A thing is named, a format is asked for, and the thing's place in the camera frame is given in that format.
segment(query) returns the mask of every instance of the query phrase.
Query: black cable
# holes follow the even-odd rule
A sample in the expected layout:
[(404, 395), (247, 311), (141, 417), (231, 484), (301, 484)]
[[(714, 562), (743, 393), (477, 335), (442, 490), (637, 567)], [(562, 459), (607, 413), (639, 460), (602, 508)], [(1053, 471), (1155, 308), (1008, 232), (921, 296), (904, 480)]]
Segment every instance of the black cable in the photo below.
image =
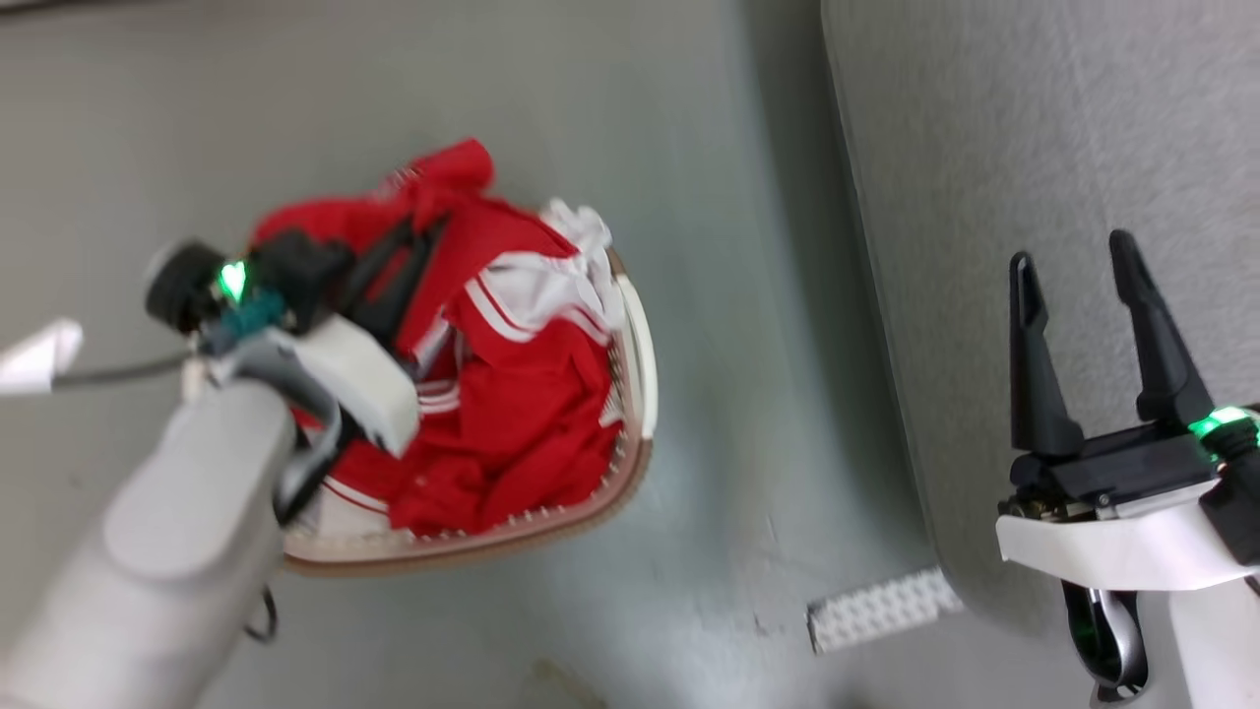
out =
[(161, 360), (154, 360), (151, 363), (141, 363), (139, 365), (127, 365), (125, 368), (117, 368), (113, 370), (97, 370), (94, 373), (87, 372), (87, 373), (72, 373), (68, 375), (58, 375), (53, 378), (53, 392), (74, 389), (79, 387), (100, 387), (106, 384), (118, 384), (118, 383), (163, 375), (171, 370), (178, 370), (192, 356), (193, 356), (192, 351), (180, 351), (179, 354), (170, 354), (170, 356), (163, 358)]
[(276, 630), (280, 627), (280, 616), (276, 613), (276, 597), (271, 596), (270, 586), (262, 587), (262, 604), (267, 608), (267, 630), (260, 631), (246, 626), (244, 635), (262, 645), (270, 645), (271, 641), (276, 640)]

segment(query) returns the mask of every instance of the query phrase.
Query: wicker basket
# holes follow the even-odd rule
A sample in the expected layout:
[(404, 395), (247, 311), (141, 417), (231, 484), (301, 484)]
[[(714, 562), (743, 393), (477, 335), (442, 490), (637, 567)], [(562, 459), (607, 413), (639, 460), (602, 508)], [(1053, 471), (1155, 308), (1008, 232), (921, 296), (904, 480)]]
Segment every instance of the wicker basket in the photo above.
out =
[(421, 572), (515, 554), (582, 534), (612, 518), (634, 497), (651, 458), (656, 427), (656, 360), (639, 293), (616, 253), (609, 252), (625, 296), (626, 324), (610, 348), (609, 366), (625, 427), (602, 487), (571, 508), (525, 513), (489, 533), (420, 538), (406, 530), (367, 536), (319, 536), (295, 529), (285, 539), (286, 568), (310, 577), (378, 577)]

